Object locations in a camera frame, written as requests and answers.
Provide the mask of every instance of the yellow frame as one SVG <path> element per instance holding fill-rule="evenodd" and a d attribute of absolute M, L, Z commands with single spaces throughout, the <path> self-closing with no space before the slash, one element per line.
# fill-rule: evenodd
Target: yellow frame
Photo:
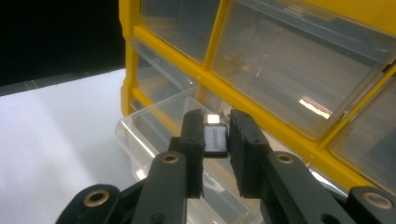
<path fill-rule="evenodd" d="M 287 147 L 295 150 L 306 162 L 310 162 L 318 167 L 320 171 L 335 180 L 345 189 L 362 185 L 374 186 L 375 184 L 370 180 L 361 176 L 361 174 L 356 172 L 348 164 L 337 159 L 331 153 L 329 144 L 396 73 L 396 65 L 393 64 L 375 86 L 366 93 L 357 106 L 344 119 L 333 125 L 323 138 L 318 140 L 309 139 L 251 102 L 241 92 L 233 89 L 210 71 L 216 46 L 219 42 L 221 27 L 223 26 L 231 1 L 220 0 L 219 11 L 209 40 L 207 54 L 204 63 L 200 65 L 162 41 L 140 24 L 140 0 L 120 0 L 120 21 L 123 28 L 123 36 L 126 40 L 126 77 L 121 87 L 121 110 L 123 115 L 127 116 L 133 112 L 130 107 L 132 97 L 136 98 L 144 106 L 152 104 L 149 98 L 145 97 L 138 89 L 134 76 L 137 69 L 137 53 L 133 51 L 129 42 L 133 37 L 137 37 L 166 60 L 228 102 L 232 107 L 247 111 L 262 129 L 266 130 Z M 358 0 L 348 1 L 347 4 L 341 0 L 302 1 L 350 20 L 360 22 L 363 25 L 373 27 L 388 35 L 396 36 L 396 25 L 389 26 L 390 23 L 396 21 L 396 13 L 394 13 L 396 1 L 366 0 L 364 4 Z"/>

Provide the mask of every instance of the screw hole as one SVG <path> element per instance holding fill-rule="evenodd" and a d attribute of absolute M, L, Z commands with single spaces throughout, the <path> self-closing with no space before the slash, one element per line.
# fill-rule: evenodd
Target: screw hole
<path fill-rule="evenodd" d="M 87 207 L 96 207 L 105 203 L 109 197 L 110 193 L 106 189 L 96 189 L 85 196 L 84 204 Z"/>
<path fill-rule="evenodd" d="M 166 163 L 173 163 L 176 161 L 178 161 L 177 155 L 166 155 L 163 157 L 163 162 L 166 162 Z"/>
<path fill-rule="evenodd" d="M 287 155 L 279 155 L 277 160 L 283 163 L 293 163 L 293 158 Z"/>
<path fill-rule="evenodd" d="M 321 221 L 324 224 L 340 224 L 341 223 L 337 218 L 335 218 L 334 216 L 329 215 L 329 214 L 324 214 L 321 217 Z"/>
<path fill-rule="evenodd" d="M 393 203 L 386 197 L 374 193 L 374 192 L 365 192 L 363 193 L 363 198 L 370 203 L 371 205 L 382 208 L 382 209 L 392 209 Z"/>

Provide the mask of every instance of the white surface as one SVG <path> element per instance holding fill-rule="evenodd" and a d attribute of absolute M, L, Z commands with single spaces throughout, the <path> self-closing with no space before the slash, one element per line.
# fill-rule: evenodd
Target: white surface
<path fill-rule="evenodd" d="M 0 97 L 0 223 L 54 223 L 82 189 L 135 182 L 114 134 L 124 73 Z"/>

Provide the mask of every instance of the black background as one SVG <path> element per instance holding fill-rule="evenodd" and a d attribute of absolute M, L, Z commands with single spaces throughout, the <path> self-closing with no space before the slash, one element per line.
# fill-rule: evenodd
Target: black background
<path fill-rule="evenodd" d="M 1 5 L 0 86 L 124 66 L 118 0 L 21 0 Z"/>

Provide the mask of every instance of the clear plastic drawer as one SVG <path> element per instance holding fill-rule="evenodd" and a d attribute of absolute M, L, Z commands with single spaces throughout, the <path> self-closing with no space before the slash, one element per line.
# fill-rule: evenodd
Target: clear plastic drawer
<path fill-rule="evenodd" d="M 137 88 L 153 103 L 196 85 L 192 78 L 137 38 L 134 38 L 131 44 L 139 55 L 136 71 Z M 135 109 L 140 107 L 137 102 L 133 105 Z"/>
<path fill-rule="evenodd" d="M 319 139 L 395 59 L 396 38 L 293 1 L 233 2 L 213 72 Z"/>
<path fill-rule="evenodd" d="M 197 88 L 180 92 L 118 123 L 116 136 L 131 158 L 137 180 L 146 177 L 155 155 L 167 151 L 171 137 L 179 136 L 186 112 L 202 109 L 210 113 L 206 106 L 216 101 L 209 97 L 198 102 L 198 95 Z M 260 200 L 239 197 L 229 159 L 207 159 L 204 167 L 205 197 L 188 200 L 190 223 L 262 223 Z"/>
<path fill-rule="evenodd" d="M 142 0 L 142 24 L 198 63 L 203 63 L 219 0 Z"/>
<path fill-rule="evenodd" d="M 396 193 L 396 80 L 339 133 L 332 152 Z"/>

